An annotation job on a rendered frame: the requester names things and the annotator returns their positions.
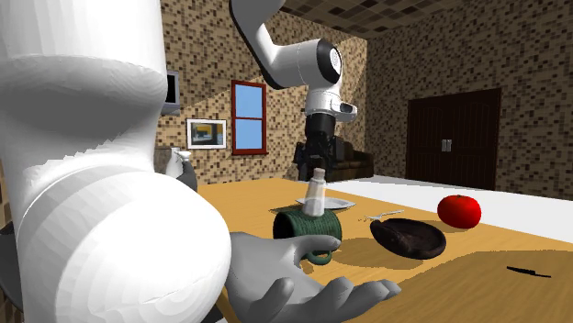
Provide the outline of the dark brown sofa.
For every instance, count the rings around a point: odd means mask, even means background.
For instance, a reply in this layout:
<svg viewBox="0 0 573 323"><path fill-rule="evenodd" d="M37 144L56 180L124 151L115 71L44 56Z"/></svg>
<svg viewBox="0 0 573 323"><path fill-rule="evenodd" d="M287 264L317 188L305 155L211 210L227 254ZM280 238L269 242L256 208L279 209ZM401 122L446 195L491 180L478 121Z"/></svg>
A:
<svg viewBox="0 0 573 323"><path fill-rule="evenodd" d="M314 138L305 143L298 142L293 163L298 167L300 181L308 181L315 168L325 171L327 183L374 175L373 156L355 150L351 142L337 136L328 141Z"/></svg>

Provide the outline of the clear glass shaker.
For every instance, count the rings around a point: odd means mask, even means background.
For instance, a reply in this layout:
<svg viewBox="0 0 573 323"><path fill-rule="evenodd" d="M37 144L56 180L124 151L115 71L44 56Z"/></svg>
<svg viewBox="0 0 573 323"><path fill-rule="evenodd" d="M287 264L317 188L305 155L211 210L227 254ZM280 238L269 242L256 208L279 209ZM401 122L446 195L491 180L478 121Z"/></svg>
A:
<svg viewBox="0 0 573 323"><path fill-rule="evenodd" d="M325 209L325 170L315 168L309 180L302 211L310 217L320 217Z"/></svg>

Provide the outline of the red framed window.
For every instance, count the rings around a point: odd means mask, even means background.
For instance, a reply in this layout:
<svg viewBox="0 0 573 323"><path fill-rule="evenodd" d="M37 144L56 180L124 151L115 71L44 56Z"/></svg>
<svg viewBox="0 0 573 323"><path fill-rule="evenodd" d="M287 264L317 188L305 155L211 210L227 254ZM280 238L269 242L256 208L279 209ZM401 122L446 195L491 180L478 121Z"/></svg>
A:
<svg viewBox="0 0 573 323"><path fill-rule="evenodd" d="M233 155L265 155L266 85L231 81Z"/></svg>

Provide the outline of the white plate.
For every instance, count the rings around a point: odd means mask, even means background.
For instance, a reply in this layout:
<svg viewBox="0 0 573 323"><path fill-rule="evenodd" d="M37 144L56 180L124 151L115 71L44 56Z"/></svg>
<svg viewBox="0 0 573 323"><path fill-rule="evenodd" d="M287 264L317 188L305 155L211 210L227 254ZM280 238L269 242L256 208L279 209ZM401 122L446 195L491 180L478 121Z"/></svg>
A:
<svg viewBox="0 0 573 323"><path fill-rule="evenodd" d="M354 202L350 202L344 199L335 197L324 197L320 201L313 203L312 210L318 212L319 210L334 210L334 209L344 209L354 206Z"/></svg>

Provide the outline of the green woven mug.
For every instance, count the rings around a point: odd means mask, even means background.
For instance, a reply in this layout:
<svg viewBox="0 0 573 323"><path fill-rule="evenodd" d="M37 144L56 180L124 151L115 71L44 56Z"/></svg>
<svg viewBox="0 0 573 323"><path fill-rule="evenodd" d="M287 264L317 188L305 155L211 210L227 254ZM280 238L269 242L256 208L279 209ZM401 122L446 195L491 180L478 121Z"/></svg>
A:
<svg viewBox="0 0 573 323"><path fill-rule="evenodd" d="M305 235L330 235L338 240L343 237L340 220L329 209L325 209L323 215L319 217L304 214L301 206L286 206L276 211L273 223L274 239L289 239Z"/></svg>

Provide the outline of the silver fork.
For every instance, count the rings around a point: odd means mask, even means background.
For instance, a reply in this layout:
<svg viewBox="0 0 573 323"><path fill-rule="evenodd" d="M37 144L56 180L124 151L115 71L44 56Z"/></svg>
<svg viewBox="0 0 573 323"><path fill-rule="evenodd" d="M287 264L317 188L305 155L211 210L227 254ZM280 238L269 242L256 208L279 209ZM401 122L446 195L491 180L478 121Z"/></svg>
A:
<svg viewBox="0 0 573 323"><path fill-rule="evenodd" d="M389 211L389 212L383 212L383 213L380 213L380 214L375 215L375 216L365 216L365 219L368 219L368 220L379 220L379 219L381 219L382 217L392 216L392 215L400 214L400 213L403 213L403 212L404 212L404 209L395 210L395 211Z"/></svg>

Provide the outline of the dark brown double door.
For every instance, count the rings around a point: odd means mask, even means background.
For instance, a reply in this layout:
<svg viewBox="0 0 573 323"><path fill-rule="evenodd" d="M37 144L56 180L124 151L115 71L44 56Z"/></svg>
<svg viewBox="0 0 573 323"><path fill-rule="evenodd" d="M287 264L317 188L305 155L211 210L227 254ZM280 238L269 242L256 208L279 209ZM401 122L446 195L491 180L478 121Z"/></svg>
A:
<svg viewBox="0 0 573 323"><path fill-rule="evenodd" d="M500 103L499 88L410 100L406 177L493 190Z"/></svg>

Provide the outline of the dark brown bowl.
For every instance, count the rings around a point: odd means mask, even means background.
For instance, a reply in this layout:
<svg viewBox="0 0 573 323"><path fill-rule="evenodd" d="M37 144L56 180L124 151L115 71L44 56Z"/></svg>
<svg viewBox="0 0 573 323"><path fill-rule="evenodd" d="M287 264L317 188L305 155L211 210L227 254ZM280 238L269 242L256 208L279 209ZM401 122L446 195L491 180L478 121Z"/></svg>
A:
<svg viewBox="0 0 573 323"><path fill-rule="evenodd" d="M429 260L446 248L443 232L425 222L407 218L374 220L369 225L375 241L392 253L414 260Z"/></svg>

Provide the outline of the white vase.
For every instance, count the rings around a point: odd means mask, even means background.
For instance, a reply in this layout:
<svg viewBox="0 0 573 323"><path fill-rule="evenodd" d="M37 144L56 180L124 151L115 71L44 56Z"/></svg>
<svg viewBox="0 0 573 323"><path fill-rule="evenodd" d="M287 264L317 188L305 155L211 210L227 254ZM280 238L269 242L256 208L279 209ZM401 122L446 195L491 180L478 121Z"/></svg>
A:
<svg viewBox="0 0 573 323"><path fill-rule="evenodd" d="M179 148L171 148L171 157L167 162L165 174L171 176L197 191L197 175L190 162L191 153Z"/></svg>

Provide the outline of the grey hand figure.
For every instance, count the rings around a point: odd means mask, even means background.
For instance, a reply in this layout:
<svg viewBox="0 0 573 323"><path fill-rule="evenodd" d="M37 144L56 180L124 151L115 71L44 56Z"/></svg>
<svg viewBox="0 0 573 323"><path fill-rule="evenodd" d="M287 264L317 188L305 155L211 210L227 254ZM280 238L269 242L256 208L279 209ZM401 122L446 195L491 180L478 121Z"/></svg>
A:
<svg viewBox="0 0 573 323"><path fill-rule="evenodd" d="M300 268L311 251L335 251L341 242L329 235L262 239L232 232L230 269L225 287L241 323L343 323L398 295L386 279L355 285L345 277L322 285Z"/></svg>

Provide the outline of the red tomato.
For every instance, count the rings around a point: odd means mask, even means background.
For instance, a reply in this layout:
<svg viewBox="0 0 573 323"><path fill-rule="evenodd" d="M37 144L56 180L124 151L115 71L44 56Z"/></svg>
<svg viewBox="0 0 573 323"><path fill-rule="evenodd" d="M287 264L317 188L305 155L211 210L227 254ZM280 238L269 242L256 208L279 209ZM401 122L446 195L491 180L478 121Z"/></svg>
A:
<svg viewBox="0 0 573 323"><path fill-rule="evenodd" d="M481 219L478 201L465 195L449 195L437 206L438 217L454 228L474 228Z"/></svg>

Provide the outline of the black knife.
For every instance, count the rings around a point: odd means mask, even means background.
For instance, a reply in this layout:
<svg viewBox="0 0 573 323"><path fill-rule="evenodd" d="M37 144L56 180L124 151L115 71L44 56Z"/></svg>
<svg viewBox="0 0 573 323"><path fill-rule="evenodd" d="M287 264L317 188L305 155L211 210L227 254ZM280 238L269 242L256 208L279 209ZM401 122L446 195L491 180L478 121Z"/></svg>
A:
<svg viewBox="0 0 573 323"><path fill-rule="evenodd" d="M552 278L551 275L541 274L541 273L538 273L537 271L531 270L531 269L519 268L519 267L514 267L514 266L507 266L506 268L508 270L516 272L516 273L523 273L523 274L528 274L531 276L544 277L544 278Z"/></svg>

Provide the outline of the white framed wall picture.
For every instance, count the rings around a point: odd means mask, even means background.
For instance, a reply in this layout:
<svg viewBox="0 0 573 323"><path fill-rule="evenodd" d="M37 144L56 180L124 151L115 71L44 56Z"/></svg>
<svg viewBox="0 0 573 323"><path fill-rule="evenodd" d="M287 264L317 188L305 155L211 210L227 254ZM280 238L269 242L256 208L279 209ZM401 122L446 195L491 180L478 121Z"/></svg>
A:
<svg viewBox="0 0 573 323"><path fill-rule="evenodd" d="M226 149L227 122L223 119L187 118L186 147L190 150Z"/></svg>

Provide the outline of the grey wall television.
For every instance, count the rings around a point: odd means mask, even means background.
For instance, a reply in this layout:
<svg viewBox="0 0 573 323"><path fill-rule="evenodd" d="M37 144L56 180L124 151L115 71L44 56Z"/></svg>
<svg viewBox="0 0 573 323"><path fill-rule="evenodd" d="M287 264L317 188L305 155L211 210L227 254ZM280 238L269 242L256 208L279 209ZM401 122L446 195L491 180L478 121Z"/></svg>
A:
<svg viewBox="0 0 573 323"><path fill-rule="evenodd" d="M180 88L179 88L179 72L167 72L167 94L161 111L162 116L180 115Z"/></svg>

